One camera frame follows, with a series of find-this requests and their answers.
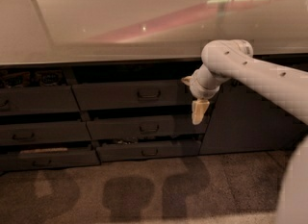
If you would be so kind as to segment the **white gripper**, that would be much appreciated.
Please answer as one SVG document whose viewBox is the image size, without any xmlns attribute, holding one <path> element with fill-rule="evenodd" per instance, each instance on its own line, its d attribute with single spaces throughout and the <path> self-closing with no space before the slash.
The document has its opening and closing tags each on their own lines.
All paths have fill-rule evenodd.
<svg viewBox="0 0 308 224">
<path fill-rule="evenodd" d="M 181 82 L 190 86 L 192 95 L 197 98 L 192 101 L 192 124 L 198 125 L 202 122 L 204 114 L 210 106 L 208 99 L 216 95 L 220 83 L 207 68 L 195 70 L 192 76 L 183 77 Z"/>
</svg>

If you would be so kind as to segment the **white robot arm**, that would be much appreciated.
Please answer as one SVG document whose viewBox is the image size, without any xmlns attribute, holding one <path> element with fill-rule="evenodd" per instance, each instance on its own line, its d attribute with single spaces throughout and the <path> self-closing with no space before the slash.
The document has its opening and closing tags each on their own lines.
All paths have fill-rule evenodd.
<svg viewBox="0 0 308 224">
<path fill-rule="evenodd" d="M 213 40 L 201 51 L 202 65 L 182 82 L 190 87 L 192 123 L 199 124 L 219 87 L 235 79 L 308 124 L 308 73 L 253 57 L 243 39 Z M 293 152 L 281 185 L 275 224 L 308 224 L 308 136 Z"/>
</svg>

